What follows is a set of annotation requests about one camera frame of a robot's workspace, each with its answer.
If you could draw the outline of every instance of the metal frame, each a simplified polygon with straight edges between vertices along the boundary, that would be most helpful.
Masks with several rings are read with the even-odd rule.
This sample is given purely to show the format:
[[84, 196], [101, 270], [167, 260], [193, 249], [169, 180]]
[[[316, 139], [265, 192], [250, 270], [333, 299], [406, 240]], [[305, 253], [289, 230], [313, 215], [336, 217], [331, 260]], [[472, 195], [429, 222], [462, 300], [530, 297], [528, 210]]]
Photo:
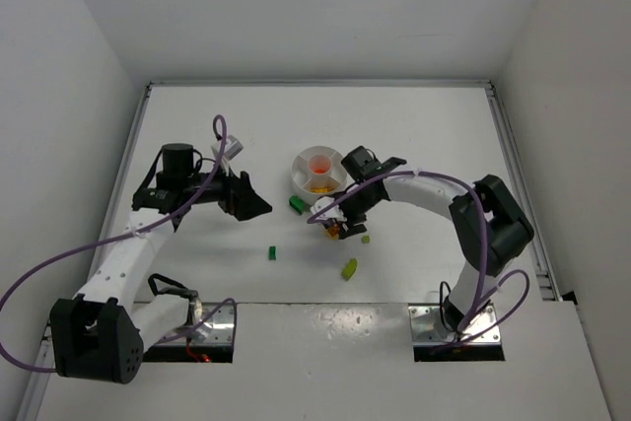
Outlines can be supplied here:
[[[115, 213], [118, 199], [120, 197], [120, 192], [122, 190], [125, 178], [127, 176], [127, 171], [129, 169], [129, 164], [131, 162], [130, 158], [136, 146], [138, 131], [142, 123], [145, 109], [147, 107], [147, 101], [151, 97], [151, 93], [154, 86], [169, 86], [169, 87], [179, 87], [179, 86], [182, 86], [182, 87], [191, 87], [191, 86], [200, 86], [200, 87], [203, 87], [203, 86], [216, 86], [216, 87], [221, 87], [221, 86], [225, 86], [225, 87], [323, 86], [323, 87], [401, 87], [401, 88], [451, 87], [451, 88], [482, 88], [484, 89], [486, 91], [491, 113], [493, 115], [493, 120], [495, 121], [495, 126], [498, 133], [500, 146], [502, 147], [504, 158], [507, 163], [507, 168], [509, 170], [511, 183], [517, 194], [516, 197], [518, 201], [520, 202], [520, 204], [522, 204], [524, 211], [526, 212], [526, 215], [532, 222], [535, 229], [533, 248], [535, 252], [535, 261], [537, 262], [537, 265], [538, 265], [537, 276], [545, 275], [547, 278], [549, 278], [554, 299], [555, 300], [559, 299], [559, 290], [556, 284], [556, 280], [554, 278], [552, 267], [549, 264], [547, 251], [545, 250], [543, 239], [541, 237], [541, 234], [539, 233], [537, 221], [534, 217], [532, 207], [530, 204], [530, 199], [528, 197], [528, 191], [527, 191], [526, 183], [524, 180], [524, 172], [523, 172], [523, 168], [520, 162], [517, 145], [513, 137], [513, 132], [511, 130], [511, 126], [510, 126], [508, 117], [506, 115], [506, 111], [502, 107], [502, 104], [497, 97], [495, 87], [490, 83], [490, 81], [488, 80], [415, 80], [415, 79], [403, 79], [403, 80], [395, 80], [395, 79], [391, 79], [391, 80], [389, 79], [375, 79], [375, 80], [364, 80], [364, 79], [342, 79], [342, 80], [276, 79], [274, 80], [274, 79], [271, 79], [271, 80], [264, 80], [263, 79], [263, 80], [199, 80], [199, 81], [173, 80], [173, 81], [151, 82], [147, 85], [147, 87], [143, 91], [143, 94], [140, 98], [140, 102], [136, 109], [136, 114], [134, 116], [134, 120], [133, 120], [131, 129], [129, 131], [129, 137], [127, 139], [127, 144], [125, 145], [125, 150], [121, 159], [120, 168], [118, 169], [118, 174], [116, 176], [114, 188], [112, 190], [111, 198], [107, 206], [107, 211], [105, 213], [105, 219], [104, 219], [104, 224], [102, 226], [102, 230], [100, 233], [100, 239], [105, 238], [108, 235], [108, 233], [111, 231], [111, 226], [113, 224], [112, 222], [113, 215]], [[97, 268], [101, 264], [103, 256], [104, 256], [104, 249], [102, 247], [97, 248], [92, 260], [91, 267], [90, 267], [89, 277], [91, 277], [94, 274], [94, 272], [97, 270]], [[54, 357], [52, 355], [51, 345], [46, 337], [47, 336], [44, 335], [44, 339], [39, 349], [39, 353], [37, 354], [35, 364], [40, 365], [40, 366], [45, 366], [45, 367], [52, 367]], [[20, 406], [20, 410], [18, 412], [18, 416], [16, 418], [17, 421], [36, 421], [37, 415], [39, 413], [39, 408], [41, 407], [43, 396], [46, 390], [46, 386], [48, 384], [48, 378], [49, 378], [49, 375], [31, 374], [25, 395], [22, 400], [22, 404]]]
[[[217, 303], [203, 303], [200, 308], [201, 317], [217, 307]], [[195, 347], [230, 347], [233, 342], [233, 332], [235, 329], [235, 309], [225, 306], [217, 311], [212, 317], [206, 320], [201, 327], [193, 332], [191, 345]], [[166, 334], [166, 337], [176, 335], [176, 331]], [[184, 338], [177, 339], [163, 344], [163, 347], [181, 347], [186, 345]]]
[[[534, 227], [534, 239], [532, 240], [532, 249], [534, 251], [534, 259], [537, 264], [536, 274], [537, 281], [542, 278], [543, 281], [539, 282], [539, 289], [541, 290], [544, 300], [560, 301], [561, 293], [557, 285], [556, 278], [554, 276], [554, 270], [550, 264], [548, 252], [545, 248], [545, 242], [541, 232], [539, 231], [538, 221], [532, 209], [530, 200], [530, 193], [526, 185], [524, 167], [520, 159], [520, 154], [517, 148], [517, 142], [511, 128], [506, 109], [502, 105], [498, 98], [495, 87], [489, 83], [489, 89], [486, 91], [486, 97], [488, 98], [489, 105], [491, 107], [491, 114], [495, 121], [495, 128], [500, 139], [500, 146], [502, 147], [502, 153], [504, 154], [504, 160], [509, 171], [511, 184], [513, 190], [516, 193], [518, 202], [522, 205], [524, 212]], [[550, 297], [546, 298], [546, 291], [551, 292]]]
[[[438, 305], [410, 305], [410, 327], [412, 330], [412, 346], [414, 347], [438, 347], [454, 342], [454, 334], [447, 332], [440, 323], [440, 306]], [[467, 329], [462, 332], [462, 337], [476, 335], [497, 322], [495, 307], [488, 305], [482, 313], [474, 317]], [[502, 334], [500, 327], [495, 326], [487, 330], [483, 335], [466, 342], [471, 346], [501, 346]]]

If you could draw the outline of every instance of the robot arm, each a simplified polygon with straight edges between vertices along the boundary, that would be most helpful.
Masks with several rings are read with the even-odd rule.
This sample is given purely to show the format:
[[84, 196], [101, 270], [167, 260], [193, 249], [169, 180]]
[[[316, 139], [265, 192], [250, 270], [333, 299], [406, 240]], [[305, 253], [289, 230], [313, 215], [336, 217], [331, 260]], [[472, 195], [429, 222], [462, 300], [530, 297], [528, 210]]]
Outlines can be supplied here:
[[[58, 300], [50, 312], [59, 375], [127, 384], [136, 376], [146, 350], [169, 331], [192, 322], [197, 292], [177, 283], [155, 291], [155, 299], [136, 312], [133, 303], [156, 255], [190, 209], [181, 213], [177, 210], [203, 184], [207, 186], [195, 204], [218, 202], [239, 221], [271, 212], [271, 206], [252, 189], [247, 173], [236, 176], [230, 169], [229, 160], [241, 150], [241, 144], [232, 136], [227, 142], [224, 157], [219, 157], [221, 167], [210, 182], [205, 181], [211, 176], [200, 171], [201, 157], [193, 163], [198, 152], [191, 145], [169, 144], [162, 148], [133, 196], [125, 229], [133, 236], [115, 244], [75, 297]], [[156, 173], [161, 157], [163, 169]], [[156, 186], [149, 187], [154, 177]], [[174, 212], [178, 214], [172, 219], [143, 231]]]
[[485, 220], [488, 257], [485, 274], [480, 275], [482, 239], [473, 198], [439, 175], [419, 176], [412, 170], [402, 169], [393, 173], [405, 163], [398, 158], [381, 163], [364, 147], [356, 148], [342, 160], [342, 166], [357, 187], [319, 199], [312, 211], [327, 232], [338, 239], [366, 232], [366, 212], [382, 200], [413, 204], [452, 221], [466, 259], [457, 284], [444, 304], [446, 324], [456, 330], [472, 307], [480, 277], [483, 278], [481, 294], [486, 294], [496, 286], [497, 276], [509, 261], [522, 253], [532, 240], [534, 230], [501, 179], [488, 175], [476, 182], [474, 190], [484, 212], [492, 215], [490, 221]]

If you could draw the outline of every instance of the white table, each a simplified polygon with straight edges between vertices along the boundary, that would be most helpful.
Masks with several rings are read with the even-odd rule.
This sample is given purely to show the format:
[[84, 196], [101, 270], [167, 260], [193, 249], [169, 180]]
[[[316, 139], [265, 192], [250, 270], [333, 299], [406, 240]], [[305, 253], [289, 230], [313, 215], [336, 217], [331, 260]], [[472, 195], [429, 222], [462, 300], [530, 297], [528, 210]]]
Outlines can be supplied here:
[[[124, 227], [162, 144], [210, 154], [219, 112], [245, 145], [234, 168], [250, 173], [274, 211], [239, 223], [215, 204], [194, 207], [154, 269], [204, 301], [241, 302], [234, 363], [144, 364], [129, 386], [52, 377], [38, 420], [608, 419], [574, 308], [542, 302], [536, 284], [501, 327], [505, 362], [413, 362], [407, 304], [436, 302], [439, 282], [455, 282], [462, 268], [448, 221], [382, 203], [369, 213], [364, 245], [326, 239], [287, 205], [291, 163], [312, 145], [342, 154], [365, 145], [382, 160], [510, 183], [483, 87], [156, 86], [123, 163], [109, 233]], [[267, 259], [272, 245], [276, 261]], [[339, 271], [353, 256], [359, 268], [344, 282]], [[535, 283], [531, 249], [514, 266]], [[494, 298], [500, 314], [522, 290], [506, 286]], [[145, 288], [138, 301], [149, 299]]]

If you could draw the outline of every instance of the metal base plate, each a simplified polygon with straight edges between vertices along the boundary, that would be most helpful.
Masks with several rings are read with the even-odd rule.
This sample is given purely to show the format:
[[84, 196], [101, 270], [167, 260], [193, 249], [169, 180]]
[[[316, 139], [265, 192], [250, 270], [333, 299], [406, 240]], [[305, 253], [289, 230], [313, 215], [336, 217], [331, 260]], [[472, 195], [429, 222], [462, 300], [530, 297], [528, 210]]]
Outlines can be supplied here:
[[[208, 312], [215, 309], [216, 303], [203, 303], [201, 305], [201, 311], [195, 312], [196, 318], [206, 315]], [[176, 335], [182, 330], [187, 329], [188, 326], [184, 325], [168, 334], [166, 337]], [[233, 331], [235, 328], [235, 309], [232, 306], [226, 305], [217, 311], [210, 319], [205, 321], [201, 327], [199, 327], [193, 334], [191, 340], [191, 346], [193, 347], [231, 347], [233, 342]], [[180, 338], [172, 342], [161, 344], [163, 347], [183, 347], [186, 345], [186, 339]]]
[[[445, 329], [441, 323], [440, 308], [438, 305], [409, 306], [410, 327], [412, 329], [412, 344], [414, 347], [435, 347], [454, 342], [456, 335]], [[462, 333], [462, 338], [475, 335], [496, 321], [495, 308], [489, 305], [483, 313], [480, 313]], [[499, 327], [493, 327], [480, 337], [473, 339], [467, 346], [501, 346], [502, 336]]]

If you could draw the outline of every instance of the white bowl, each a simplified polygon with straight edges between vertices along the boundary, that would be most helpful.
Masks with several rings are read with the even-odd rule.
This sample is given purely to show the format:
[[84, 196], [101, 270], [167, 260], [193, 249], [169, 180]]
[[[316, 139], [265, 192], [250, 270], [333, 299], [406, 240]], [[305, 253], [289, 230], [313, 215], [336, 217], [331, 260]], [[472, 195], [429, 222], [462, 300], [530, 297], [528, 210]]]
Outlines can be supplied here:
[[292, 164], [296, 195], [313, 206], [321, 197], [343, 190], [348, 174], [342, 167], [342, 158], [341, 153], [329, 147], [303, 150]]

